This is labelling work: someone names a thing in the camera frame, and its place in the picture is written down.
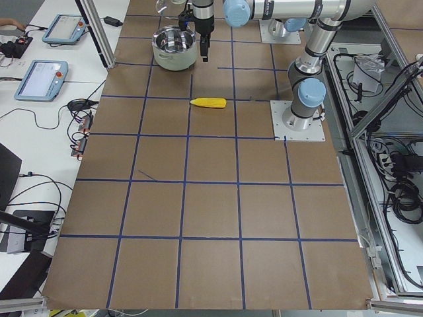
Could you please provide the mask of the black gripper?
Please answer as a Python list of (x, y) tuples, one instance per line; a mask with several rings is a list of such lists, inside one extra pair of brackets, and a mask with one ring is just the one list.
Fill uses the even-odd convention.
[(200, 56), (203, 62), (208, 62), (210, 38), (214, 31), (214, 6), (192, 7), (195, 30), (200, 34)]

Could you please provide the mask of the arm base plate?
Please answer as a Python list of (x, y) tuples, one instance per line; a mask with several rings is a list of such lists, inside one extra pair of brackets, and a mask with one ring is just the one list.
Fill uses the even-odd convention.
[(315, 110), (312, 117), (302, 119), (292, 113), (291, 100), (271, 100), (270, 108), (276, 141), (326, 141), (318, 110)]
[(259, 20), (261, 42), (300, 45), (299, 31), (303, 29), (306, 22), (305, 18)]

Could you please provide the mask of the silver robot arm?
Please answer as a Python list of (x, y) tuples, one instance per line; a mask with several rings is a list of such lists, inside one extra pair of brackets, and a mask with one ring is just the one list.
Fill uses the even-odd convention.
[(284, 125), (292, 131), (305, 131), (316, 109), (323, 103), (326, 88), (313, 75), (320, 73), (322, 60), (345, 20), (367, 13), (374, 1), (224, 1), (223, 14), (229, 26), (239, 28), (253, 19), (285, 20), (304, 18), (316, 25), (304, 52), (289, 67), (293, 90), (291, 106), (283, 113)]
[(306, 18), (272, 19), (268, 26), (268, 32), (275, 38), (285, 38), (302, 29), (306, 22)]

